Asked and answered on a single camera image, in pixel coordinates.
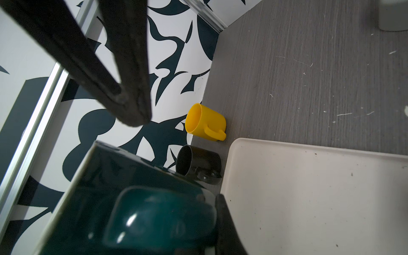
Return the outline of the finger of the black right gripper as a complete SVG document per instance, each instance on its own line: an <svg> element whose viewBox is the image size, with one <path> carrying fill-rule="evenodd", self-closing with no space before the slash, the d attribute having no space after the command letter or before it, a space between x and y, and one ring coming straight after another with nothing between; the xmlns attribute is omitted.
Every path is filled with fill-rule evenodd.
<svg viewBox="0 0 408 255"><path fill-rule="evenodd" d="M1 1L1 8L117 118L127 96L90 48L64 1Z"/></svg>
<svg viewBox="0 0 408 255"><path fill-rule="evenodd" d="M99 11L121 80L113 114L128 126L147 124L152 119L147 1L99 1Z"/></svg>

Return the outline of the yellow mug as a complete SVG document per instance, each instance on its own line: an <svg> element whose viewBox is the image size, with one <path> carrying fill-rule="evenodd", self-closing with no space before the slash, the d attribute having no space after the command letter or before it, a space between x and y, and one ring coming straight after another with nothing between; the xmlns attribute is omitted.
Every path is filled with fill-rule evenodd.
<svg viewBox="0 0 408 255"><path fill-rule="evenodd" d="M210 141L224 141L226 139L225 117L202 105L194 104L186 117L187 133Z"/></svg>

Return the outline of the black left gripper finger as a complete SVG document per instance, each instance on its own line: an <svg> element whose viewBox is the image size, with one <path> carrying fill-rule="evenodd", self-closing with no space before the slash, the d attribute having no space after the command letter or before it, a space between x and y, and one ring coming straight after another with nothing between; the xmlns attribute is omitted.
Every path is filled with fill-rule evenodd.
<svg viewBox="0 0 408 255"><path fill-rule="evenodd" d="M238 236L227 202L222 194L216 196L215 207L217 210L215 254L247 255L248 253Z"/></svg>

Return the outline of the black mug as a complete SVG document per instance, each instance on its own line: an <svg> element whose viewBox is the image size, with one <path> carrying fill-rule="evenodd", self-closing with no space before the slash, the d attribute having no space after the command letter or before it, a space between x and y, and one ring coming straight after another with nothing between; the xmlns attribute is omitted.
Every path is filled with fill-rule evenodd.
<svg viewBox="0 0 408 255"><path fill-rule="evenodd" d="M176 173L193 181L218 185L223 178L221 170L218 153L191 145L183 146L176 159Z"/></svg>

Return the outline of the dark green mug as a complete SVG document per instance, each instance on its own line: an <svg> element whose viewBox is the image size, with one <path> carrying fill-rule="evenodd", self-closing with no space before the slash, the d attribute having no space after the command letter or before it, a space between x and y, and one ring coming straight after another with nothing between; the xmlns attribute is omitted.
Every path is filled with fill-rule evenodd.
<svg viewBox="0 0 408 255"><path fill-rule="evenodd" d="M171 255L216 243L214 195L96 141L46 226L36 255Z"/></svg>

